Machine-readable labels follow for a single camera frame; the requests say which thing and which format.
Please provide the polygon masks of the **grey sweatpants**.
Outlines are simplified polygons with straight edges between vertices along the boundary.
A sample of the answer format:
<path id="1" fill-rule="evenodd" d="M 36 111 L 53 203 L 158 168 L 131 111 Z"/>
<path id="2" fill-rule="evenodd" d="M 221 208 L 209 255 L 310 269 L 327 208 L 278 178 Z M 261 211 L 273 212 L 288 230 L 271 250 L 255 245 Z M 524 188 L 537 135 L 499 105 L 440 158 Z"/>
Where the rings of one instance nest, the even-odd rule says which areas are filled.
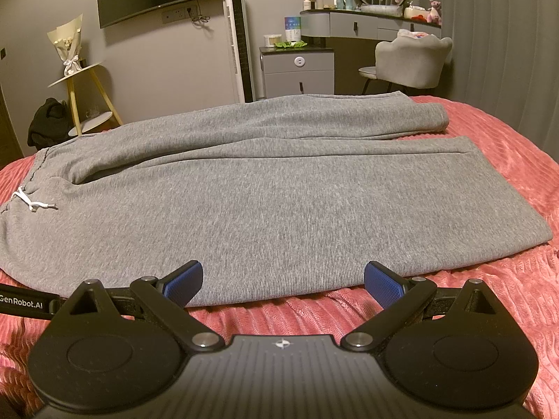
<path id="1" fill-rule="evenodd" d="M 199 261 L 193 303 L 358 285 L 549 241 L 550 226 L 439 103 L 401 94 L 283 96 L 129 124 L 35 156 L 1 208 L 1 266 L 69 295 Z"/>

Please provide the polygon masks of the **pink ribbed bed blanket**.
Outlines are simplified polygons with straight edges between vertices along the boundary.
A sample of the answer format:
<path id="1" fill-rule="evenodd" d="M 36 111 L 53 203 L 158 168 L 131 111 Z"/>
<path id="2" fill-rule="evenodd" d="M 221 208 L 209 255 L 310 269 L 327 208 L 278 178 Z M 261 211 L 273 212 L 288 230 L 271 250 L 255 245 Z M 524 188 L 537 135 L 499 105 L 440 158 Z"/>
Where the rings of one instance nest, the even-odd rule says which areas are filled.
<path id="1" fill-rule="evenodd" d="M 41 150 L 1 208 L 42 418 L 524 418 L 537 356 L 431 271 L 550 226 L 439 103 L 284 96 Z"/>

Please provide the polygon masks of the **black bag on floor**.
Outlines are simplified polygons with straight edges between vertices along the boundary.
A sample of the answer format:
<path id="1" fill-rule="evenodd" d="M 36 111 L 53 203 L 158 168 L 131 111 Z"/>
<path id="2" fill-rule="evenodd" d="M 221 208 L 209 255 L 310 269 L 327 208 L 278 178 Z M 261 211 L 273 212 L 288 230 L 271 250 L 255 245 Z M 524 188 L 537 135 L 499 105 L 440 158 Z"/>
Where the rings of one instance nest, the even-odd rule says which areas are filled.
<path id="1" fill-rule="evenodd" d="M 49 148 L 70 139 L 68 132 L 74 127 L 67 105 L 64 101 L 49 97 L 37 109 L 28 128 L 28 146 Z"/>

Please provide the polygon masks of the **yellow legged side table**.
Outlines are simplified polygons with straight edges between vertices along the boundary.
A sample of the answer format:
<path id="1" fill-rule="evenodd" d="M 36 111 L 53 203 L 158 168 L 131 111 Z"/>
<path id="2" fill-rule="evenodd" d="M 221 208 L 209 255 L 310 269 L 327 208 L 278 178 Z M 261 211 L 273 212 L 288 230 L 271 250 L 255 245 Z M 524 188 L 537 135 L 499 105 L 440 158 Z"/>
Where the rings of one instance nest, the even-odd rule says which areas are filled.
<path id="1" fill-rule="evenodd" d="M 105 126 L 113 128 L 123 125 L 115 105 L 97 75 L 99 67 L 100 63 L 90 64 L 75 74 L 48 84 L 48 88 L 59 84 L 65 86 L 73 125 L 68 131 L 69 137 L 94 132 Z"/>

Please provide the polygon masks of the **grey upholstered chair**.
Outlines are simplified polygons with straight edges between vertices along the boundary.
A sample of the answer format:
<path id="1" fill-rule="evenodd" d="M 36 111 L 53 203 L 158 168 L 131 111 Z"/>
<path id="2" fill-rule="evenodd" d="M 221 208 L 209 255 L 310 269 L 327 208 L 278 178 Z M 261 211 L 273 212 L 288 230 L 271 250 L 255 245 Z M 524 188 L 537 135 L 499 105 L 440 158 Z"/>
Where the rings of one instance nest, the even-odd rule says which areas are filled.
<path id="1" fill-rule="evenodd" d="M 428 34 L 422 38 L 398 36 L 393 41 L 381 41 L 375 48 L 375 65 L 358 69 L 366 79 L 362 95 L 372 80 L 383 80 L 404 88 L 434 89 L 439 85 L 442 68 L 453 47 L 450 37 L 438 38 Z"/>

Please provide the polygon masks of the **grey bedside cabinet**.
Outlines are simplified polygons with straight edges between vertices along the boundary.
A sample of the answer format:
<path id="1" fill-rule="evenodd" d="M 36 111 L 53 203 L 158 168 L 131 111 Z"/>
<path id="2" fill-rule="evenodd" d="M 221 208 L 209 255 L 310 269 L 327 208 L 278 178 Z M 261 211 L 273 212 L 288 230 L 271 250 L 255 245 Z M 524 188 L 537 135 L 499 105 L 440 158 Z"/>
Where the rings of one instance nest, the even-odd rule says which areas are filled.
<path id="1" fill-rule="evenodd" d="M 334 94 L 334 49 L 305 46 L 260 48 L 265 98 Z"/>

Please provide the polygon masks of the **green item on cabinet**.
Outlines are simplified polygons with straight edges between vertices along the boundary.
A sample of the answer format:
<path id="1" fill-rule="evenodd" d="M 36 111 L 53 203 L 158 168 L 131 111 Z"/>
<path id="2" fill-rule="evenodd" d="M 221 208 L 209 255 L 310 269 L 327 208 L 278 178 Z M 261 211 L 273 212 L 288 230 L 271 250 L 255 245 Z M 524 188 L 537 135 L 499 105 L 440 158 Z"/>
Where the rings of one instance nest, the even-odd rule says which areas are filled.
<path id="1" fill-rule="evenodd" d="M 305 41 L 285 41 L 274 43 L 274 48 L 277 49 L 298 49 L 307 46 Z"/>

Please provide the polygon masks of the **cream wrapped flower bouquet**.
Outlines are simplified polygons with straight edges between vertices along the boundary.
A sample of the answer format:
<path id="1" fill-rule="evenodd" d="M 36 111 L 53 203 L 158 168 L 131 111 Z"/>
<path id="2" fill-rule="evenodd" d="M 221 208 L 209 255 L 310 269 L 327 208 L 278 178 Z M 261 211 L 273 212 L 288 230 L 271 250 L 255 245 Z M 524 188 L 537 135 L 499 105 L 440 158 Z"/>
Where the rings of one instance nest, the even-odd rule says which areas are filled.
<path id="1" fill-rule="evenodd" d="M 81 71 L 80 52 L 83 18 L 84 16 L 80 14 L 73 20 L 59 25 L 47 33 L 49 41 L 53 44 L 63 62 L 64 77 Z"/>

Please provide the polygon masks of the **grey vanity desk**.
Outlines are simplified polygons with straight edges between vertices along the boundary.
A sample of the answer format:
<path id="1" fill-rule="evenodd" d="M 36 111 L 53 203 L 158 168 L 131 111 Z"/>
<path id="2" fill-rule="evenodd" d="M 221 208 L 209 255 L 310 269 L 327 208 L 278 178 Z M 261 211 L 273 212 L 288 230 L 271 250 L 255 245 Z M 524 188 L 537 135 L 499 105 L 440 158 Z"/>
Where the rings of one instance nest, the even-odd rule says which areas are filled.
<path id="1" fill-rule="evenodd" d="M 346 38 L 392 41 L 400 29 L 425 32 L 442 37 L 442 29 L 405 18 L 349 12 L 338 9 L 305 10 L 301 18 L 301 35 L 314 38 Z"/>

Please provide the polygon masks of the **white round container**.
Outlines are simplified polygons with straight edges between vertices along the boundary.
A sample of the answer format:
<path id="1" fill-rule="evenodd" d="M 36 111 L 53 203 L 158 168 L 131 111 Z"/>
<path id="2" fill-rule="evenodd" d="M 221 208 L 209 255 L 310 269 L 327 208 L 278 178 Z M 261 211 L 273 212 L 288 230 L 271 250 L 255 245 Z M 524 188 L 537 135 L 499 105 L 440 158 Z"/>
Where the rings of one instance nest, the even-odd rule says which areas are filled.
<path id="1" fill-rule="evenodd" d="M 277 43 L 280 43 L 282 37 L 280 34 L 266 34 L 263 36 L 265 47 L 274 47 Z"/>

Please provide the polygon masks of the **pink plush toy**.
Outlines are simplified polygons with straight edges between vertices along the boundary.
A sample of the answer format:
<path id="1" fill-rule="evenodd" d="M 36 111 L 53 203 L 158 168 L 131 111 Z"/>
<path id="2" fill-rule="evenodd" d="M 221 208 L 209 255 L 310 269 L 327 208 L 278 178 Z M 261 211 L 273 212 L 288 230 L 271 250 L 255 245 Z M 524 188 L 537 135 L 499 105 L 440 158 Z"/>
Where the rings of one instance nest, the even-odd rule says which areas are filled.
<path id="1" fill-rule="evenodd" d="M 430 9 L 427 16 L 429 24 L 442 25 L 442 3 L 438 0 L 429 0 Z"/>

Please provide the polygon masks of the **blue white box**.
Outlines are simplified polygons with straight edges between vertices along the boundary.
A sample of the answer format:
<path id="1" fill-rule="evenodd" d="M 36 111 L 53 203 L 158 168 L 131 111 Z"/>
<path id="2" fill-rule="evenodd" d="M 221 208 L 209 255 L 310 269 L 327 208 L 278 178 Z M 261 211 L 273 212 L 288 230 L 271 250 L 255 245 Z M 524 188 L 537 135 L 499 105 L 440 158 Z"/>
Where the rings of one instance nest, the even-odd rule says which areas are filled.
<path id="1" fill-rule="evenodd" d="M 284 17 L 285 41 L 296 43 L 301 40 L 301 18 L 297 16 Z"/>

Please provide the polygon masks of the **white folded panel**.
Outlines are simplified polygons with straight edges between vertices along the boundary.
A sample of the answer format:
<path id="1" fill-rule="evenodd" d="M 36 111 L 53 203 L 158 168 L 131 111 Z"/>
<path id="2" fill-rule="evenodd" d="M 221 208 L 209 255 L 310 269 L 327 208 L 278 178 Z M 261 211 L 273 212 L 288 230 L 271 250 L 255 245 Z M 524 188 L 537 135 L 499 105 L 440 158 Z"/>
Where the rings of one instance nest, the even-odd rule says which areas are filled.
<path id="1" fill-rule="evenodd" d="M 255 91 L 245 0 L 224 0 L 223 4 L 236 101 L 250 103 L 255 100 Z"/>

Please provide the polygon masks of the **wall power outlet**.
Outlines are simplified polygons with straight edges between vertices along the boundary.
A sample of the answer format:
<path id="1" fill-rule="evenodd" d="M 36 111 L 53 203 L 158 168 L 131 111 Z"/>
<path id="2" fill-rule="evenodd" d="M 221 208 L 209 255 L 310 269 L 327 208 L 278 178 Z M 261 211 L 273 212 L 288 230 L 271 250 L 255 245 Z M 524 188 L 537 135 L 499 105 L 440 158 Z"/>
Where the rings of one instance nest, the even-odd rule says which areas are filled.
<path id="1" fill-rule="evenodd" d="M 196 18 L 198 14 L 198 7 L 196 5 L 187 5 L 166 9 L 162 12 L 161 18 L 163 24 L 170 24 Z"/>

